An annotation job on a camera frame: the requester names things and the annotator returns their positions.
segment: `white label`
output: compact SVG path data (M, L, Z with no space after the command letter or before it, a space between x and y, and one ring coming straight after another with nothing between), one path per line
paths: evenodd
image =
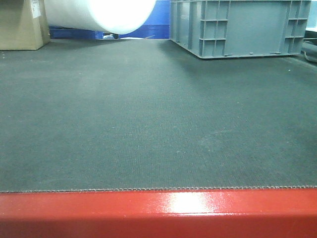
M40 8L39 0L31 0L31 8L32 8L33 18L37 18L41 16L41 8Z

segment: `gray plastic crate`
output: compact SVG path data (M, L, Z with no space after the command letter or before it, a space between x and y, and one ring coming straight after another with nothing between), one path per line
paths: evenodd
M171 40L204 59L297 55L311 0L172 0Z

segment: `plastic storage bin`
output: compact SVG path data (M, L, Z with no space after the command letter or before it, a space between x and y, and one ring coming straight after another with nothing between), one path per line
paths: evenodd
M312 0L312 7L309 13L307 30L317 32L317 0Z
M60 27L50 27L52 39L103 39L102 31L88 31Z
M296 55L311 0L172 0L171 39L205 59Z
M120 35L120 37L150 37L151 39L169 39L169 20L170 1L157 0L151 15L143 24L143 26L129 34Z

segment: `textured mat surface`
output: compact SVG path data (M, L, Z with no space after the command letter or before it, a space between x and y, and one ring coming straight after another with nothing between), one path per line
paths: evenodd
M317 67L167 40L1 52L0 191L317 186Z

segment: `red metal bar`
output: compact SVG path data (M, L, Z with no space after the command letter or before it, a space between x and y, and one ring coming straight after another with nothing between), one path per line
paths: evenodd
M316 238L317 189L0 194L1 238Z

